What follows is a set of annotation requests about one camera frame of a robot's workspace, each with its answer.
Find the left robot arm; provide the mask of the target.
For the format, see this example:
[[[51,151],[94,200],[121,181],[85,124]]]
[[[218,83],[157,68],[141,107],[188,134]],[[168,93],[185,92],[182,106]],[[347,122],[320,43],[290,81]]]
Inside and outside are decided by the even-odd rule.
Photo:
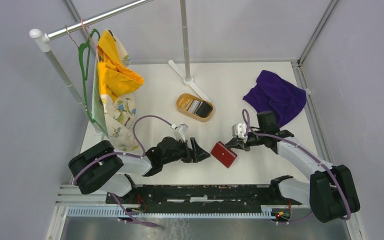
[[[144,156],[116,151],[108,140],[102,140],[72,158],[68,168],[73,176],[72,183],[81,194],[106,191],[118,196],[125,204],[131,204],[137,198],[131,174],[151,177],[172,162],[195,164],[210,156],[194,137],[186,141],[165,137]]]

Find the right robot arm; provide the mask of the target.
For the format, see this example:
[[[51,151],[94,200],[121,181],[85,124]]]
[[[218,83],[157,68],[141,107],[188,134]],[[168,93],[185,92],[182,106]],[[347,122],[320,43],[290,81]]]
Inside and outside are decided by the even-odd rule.
[[[287,199],[310,207],[322,223],[336,219],[347,221],[361,209],[351,170],[345,165],[334,165],[308,148],[288,130],[281,130],[273,111],[259,112],[258,127],[251,127],[250,115],[242,110],[243,122],[232,126],[232,139],[222,144],[222,156],[235,159],[235,149],[250,151],[264,146],[289,161],[308,180],[307,183],[291,175],[274,178],[270,182],[269,199],[282,204]]]

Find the red card holder wallet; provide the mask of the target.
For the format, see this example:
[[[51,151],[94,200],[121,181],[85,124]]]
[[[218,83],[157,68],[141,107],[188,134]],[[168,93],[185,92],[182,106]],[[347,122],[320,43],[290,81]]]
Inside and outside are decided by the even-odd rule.
[[[210,151],[210,154],[227,169],[231,167],[238,156],[235,152],[227,148],[221,141],[215,143],[214,147]]]

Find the black credit card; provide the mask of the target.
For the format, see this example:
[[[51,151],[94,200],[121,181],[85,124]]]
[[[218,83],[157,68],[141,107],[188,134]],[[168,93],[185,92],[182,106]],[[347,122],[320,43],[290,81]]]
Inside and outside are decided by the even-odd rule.
[[[213,107],[208,102],[203,101],[200,106],[196,109],[195,115],[197,115],[200,118],[207,118],[210,113],[212,112]]]

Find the oval wooden tray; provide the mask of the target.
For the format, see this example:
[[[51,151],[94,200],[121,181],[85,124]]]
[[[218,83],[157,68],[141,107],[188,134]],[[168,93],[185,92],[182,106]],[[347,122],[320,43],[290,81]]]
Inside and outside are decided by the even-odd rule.
[[[210,120],[215,108],[209,101],[190,93],[181,94],[175,102],[177,110],[199,122],[207,122]]]

